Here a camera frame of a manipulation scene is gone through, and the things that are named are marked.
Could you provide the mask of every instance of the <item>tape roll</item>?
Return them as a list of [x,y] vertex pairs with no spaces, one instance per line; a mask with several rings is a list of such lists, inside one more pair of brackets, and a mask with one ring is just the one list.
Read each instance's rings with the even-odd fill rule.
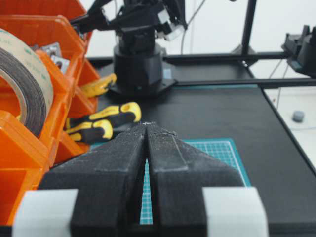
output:
[[0,29],[0,77],[17,95],[21,123],[39,136],[54,96],[49,73],[31,48],[3,29]]

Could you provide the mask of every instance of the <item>yellow and black handle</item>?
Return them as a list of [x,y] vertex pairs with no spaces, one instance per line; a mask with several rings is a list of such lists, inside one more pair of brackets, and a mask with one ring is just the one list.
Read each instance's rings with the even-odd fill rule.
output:
[[96,122],[106,119],[112,125],[114,134],[118,134],[139,122],[141,117],[142,112],[139,105],[136,102],[129,102],[123,105],[111,105],[99,112],[81,118],[68,118],[66,129],[76,127],[83,122]]
[[83,85],[80,87],[80,89],[86,95],[86,97],[91,98],[108,92],[109,88],[111,88],[116,81],[117,76],[112,73],[106,77],[100,78],[97,81]]
[[113,129],[106,119],[96,122],[83,122],[78,126],[66,130],[75,142],[93,144],[96,142],[107,142],[113,136]]

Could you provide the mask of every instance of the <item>orange storage bin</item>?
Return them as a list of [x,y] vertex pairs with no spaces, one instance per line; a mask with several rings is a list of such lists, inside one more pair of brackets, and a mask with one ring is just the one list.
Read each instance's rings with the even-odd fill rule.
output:
[[[79,0],[0,0],[0,15],[63,15],[68,20],[84,15],[85,9]],[[87,50],[92,32],[83,41]]]
[[46,53],[36,51],[54,87],[54,101],[40,138],[16,119],[20,112],[18,100],[0,78],[0,225],[11,225],[26,190],[36,189],[44,173],[55,163],[89,148],[73,142],[63,127],[71,111],[77,116],[95,111],[97,100],[87,99],[78,85],[82,84],[80,81],[96,80],[98,75],[84,59],[84,42],[64,16],[0,16],[0,28],[28,45],[59,42],[63,57],[70,60],[64,75]]

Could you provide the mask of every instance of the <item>green cutting mat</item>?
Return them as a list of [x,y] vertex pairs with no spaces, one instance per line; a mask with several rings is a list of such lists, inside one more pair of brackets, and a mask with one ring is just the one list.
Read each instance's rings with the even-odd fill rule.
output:
[[[243,167],[239,154],[237,152],[235,143],[232,139],[205,139],[205,140],[183,140],[189,145],[219,159],[226,164],[234,167],[240,173],[245,186],[251,186],[247,173]],[[140,217],[140,224],[150,225],[153,223],[153,213],[152,213],[152,200],[150,193],[150,181],[149,181],[149,166],[146,161],[145,165],[145,179],[144,179],[144,189],[142,198],[142,210]]]

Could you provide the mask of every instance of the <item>black table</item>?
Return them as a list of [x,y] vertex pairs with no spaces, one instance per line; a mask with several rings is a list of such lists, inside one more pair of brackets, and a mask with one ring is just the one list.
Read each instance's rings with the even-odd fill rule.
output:
[[[108,93],[99,108],[127,101]],[[181,139],[232,138],[265,206],[271,236],[316,234],[315,170],[260,88],[175,86],[136,102],[142,121]]]

